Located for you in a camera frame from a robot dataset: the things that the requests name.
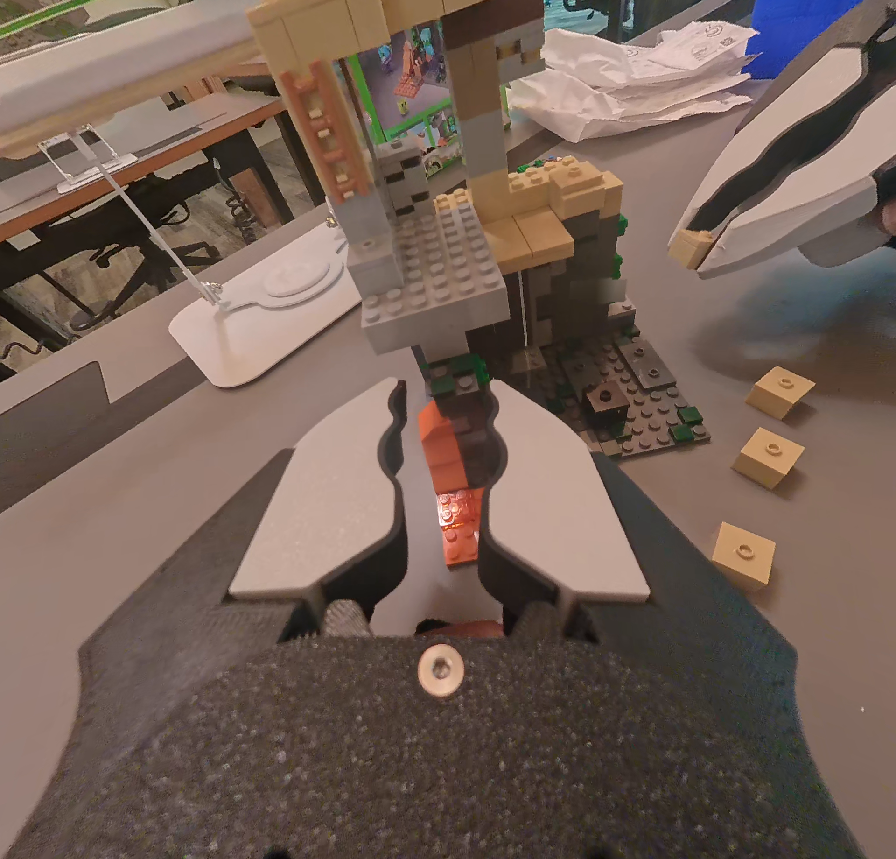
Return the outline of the green toy set box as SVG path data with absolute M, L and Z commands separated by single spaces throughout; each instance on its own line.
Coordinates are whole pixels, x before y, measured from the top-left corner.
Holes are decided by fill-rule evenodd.
M 521 38 L 510 32 L 446 49 L 433 21 L 351 57 L 346 79 L 369 113 L 378 173 L 396 181 L 401 167 L 424 169 L 439 157 L 437 140 L 424 153 L 420 127 L 463 153 L 469 178 L 506 170 L 502 76 L 521 50 Z

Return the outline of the grey desk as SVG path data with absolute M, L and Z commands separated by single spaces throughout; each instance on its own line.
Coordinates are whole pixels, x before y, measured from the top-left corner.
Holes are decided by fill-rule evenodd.
M 862 848 L 894 854 L 894 253 L 823 269 L 798 253 L 701 281 L 666 241 L 741 109 L 555 151 L 624 184 L 623 270 L 637 323 L 703 413 L 711 443 L 621 466 L 701 551 L 721 522 L 777 544 L 757 606 L 798 652 L 813 757 Z M 746 405 L 780 366 L 815 382 L 783 420 Z M 56 769 L 80 645 L 279 450 L 381 378 L 407 380 L 400 481 L 410 559 L 375 630 L 487 617 L 473 569 L 443 564 L 409 351 L 377 357 L 357 312 L 235 391 L 202 382 L 2 513 L 2 853 Z M 731 469 L 767 428 L 805 447 L 773 491 Z

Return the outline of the tan toy brick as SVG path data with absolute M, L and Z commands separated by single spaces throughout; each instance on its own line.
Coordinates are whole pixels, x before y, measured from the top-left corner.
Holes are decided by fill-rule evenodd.
M 773 491 L 804 451 L 805 447 L 797 442 L 760 427 L 739 451 L 731 469 Z
M 711 251 L 715 237 L 711 231 L 679 229 L 668 244 L 668 255 L 689 270 L 700 268 Z
M 815 382 L 776 366 L 753 385 L 745 404 L 776 420 L 783 420 L 812 391 Z
M 711 562 L 725 577 L 747 592 L 767 586 L 776 542 L 722 522 Z

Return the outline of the toy brick building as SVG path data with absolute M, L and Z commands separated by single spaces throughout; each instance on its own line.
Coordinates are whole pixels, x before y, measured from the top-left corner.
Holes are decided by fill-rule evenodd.
M 477 560 L 486 473 L 474 410 L 489 372 L 534 388 L 610 458 L 710 439 L 625 301 L 622 181 L 565 156 L 475 179 L 467 170 L 464 189 L 432 196 L 425 168 L 391 181 L 362 143 L 348 58 L 433 21 L 446 49 L 510 32 L 522 50 L 502 100 L 505 84 L 545 67 L 543 13 L 543 0 L 263 0 L 248 14 L 349 242 L 366 336 L 378 353 L 418 358 L 430 396 L 420 438 L 454 568 Z

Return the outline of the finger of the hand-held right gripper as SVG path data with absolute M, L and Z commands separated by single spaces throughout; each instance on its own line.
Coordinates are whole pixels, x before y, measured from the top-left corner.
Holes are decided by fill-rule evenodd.
M 678 230 L 711 231 L 716 242 L 736 215 L 764 200 L 793 170 L 827 152 L 871 95 L 872 45 L 830 49 L 732 138 Z
M 871 212 L 882 167 L 882 97 L 869 103 L 824 154 L 736 215 L 697 269 L 711 278 L 797 248 Z

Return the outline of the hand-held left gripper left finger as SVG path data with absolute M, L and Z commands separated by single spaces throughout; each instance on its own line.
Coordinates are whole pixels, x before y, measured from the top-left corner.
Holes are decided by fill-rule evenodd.
M 397 473 L 404 380 L 388 377 L 300 439 L 229 588 L 240 600 L 299 599 L 323 614 L 352 600 L 366 614 L 408 569 Z

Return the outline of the white paper bag pile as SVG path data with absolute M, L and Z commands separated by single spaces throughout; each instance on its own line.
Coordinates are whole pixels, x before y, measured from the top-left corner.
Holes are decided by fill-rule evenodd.
M 734 88 L 750 78 L 756 30 L 692 22 L 652 47 L 615 44 L 566 29 L 546 32 L 543 71 L 510 86 L 510 107 L 570 143 L 723 113 L 748 103 Z

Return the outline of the blue plastic bin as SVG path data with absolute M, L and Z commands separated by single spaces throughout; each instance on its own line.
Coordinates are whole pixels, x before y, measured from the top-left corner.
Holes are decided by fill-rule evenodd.
M 745 68 L 753 78 L 773 79 L 841 15 L 862 0 L 756 0 L 747 44 L 756 56 Z

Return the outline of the white book stand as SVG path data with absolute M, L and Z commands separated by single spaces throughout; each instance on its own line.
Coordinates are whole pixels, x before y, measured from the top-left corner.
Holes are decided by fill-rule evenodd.
M 196 77 L 222 74 L 254 58 L 253 39 L 228 46 L 200 30 L 196 45 L 186 32 L 137 37 L 131 30 L 152 17 L 51 44 L 2 62 L 2 155 L 29 155 L 57 138 L 72 143 L 148 230 L 151 241 L 185 273 L 200 299 L 181 310 L 169 332 L 217 387 L 259 378 L 360 301 L 349 274 L 346 241 L 337 226 L 318 226 L 310 237 L 274 251 L 222 284 L 196 278 L 163 240 L 156 226 L 126 198 L 84 132 L 116 113 L 185 86 Z

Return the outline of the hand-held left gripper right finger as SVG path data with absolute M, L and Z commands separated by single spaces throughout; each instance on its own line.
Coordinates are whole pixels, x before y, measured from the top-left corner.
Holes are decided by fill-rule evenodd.
M 533 602 L 563 618 L 590 603 L 645 603 L 651 590 L 586 444 L 507 383 L 490 385 L 497 479 L 483 499 L 478 576 L 521 615 Z

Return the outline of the wood-edged side table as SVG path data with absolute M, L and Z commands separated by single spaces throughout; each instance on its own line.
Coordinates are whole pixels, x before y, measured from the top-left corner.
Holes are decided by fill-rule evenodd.
M 255 132 L 258 127 L 272 131 L 268 120 L 274 120 L 275 136 L 280 139 L 275 142 L 283 156 L 280 172 L 290 176 L 306 201 L 302 210 L 320 203 L 318 188 L 308 191 L 297 169 L 297 134 L 280 100 L 273 95 L 273 81 L 250 77 L 246 82 L 261 85 L 264 90 L 215 92 L 171 108 L 155 97 L 98 127 L 119 156 L 136 157 L 134 164 L 119 170 L 116 176 L 124 188 L 149 174 L 167 181 L 185 172 L 193 176 L 185 185 L 189 219 L 160 229 L 172 248 L 205 241 L 219 252 L 225 248 L 230 254 L 294 219 Z M 116 195 L 103 180 L 62 194 L 57 190 L 62 181 L 62 173 L 39 150 L 20 159 L 2 158 L 2 242 L 24 250 L 39 242 L 38 225 L 86 214 Z M 141 260 L 138 248 L 125 248 L 112 257 L 107 268 L 100 268 L 85 250 L 50 267 L 45 272 L 52 278 L 49 282 L 34 275 L 6 289 L 5 294 L 13 300 L 15 310 L 31 312 L 39 323 L 50 324 L 59 335 L 67 332 L 74 340 L 94 326 L 123 315 L 135 301 L 132 296 L 114 316 L 89 326 L 87 313 L 51 282 L 55 280 L 73 293 L 89 310 L 102 311 L 122 293 Z M 168 288 L 184 280 L 175 269 L 172 273 L 175 282 Z M 144 284 L 135 294 L 146 300 L 149 289 L 163 293 Z M 4 321 L 2 339 L 35 346 L 23 329 Z M 49 352 L 41 349 L 32 355 L 15 349 L 7 360 L 15 373 L 29 366 L 34 356 L 43 357 Z

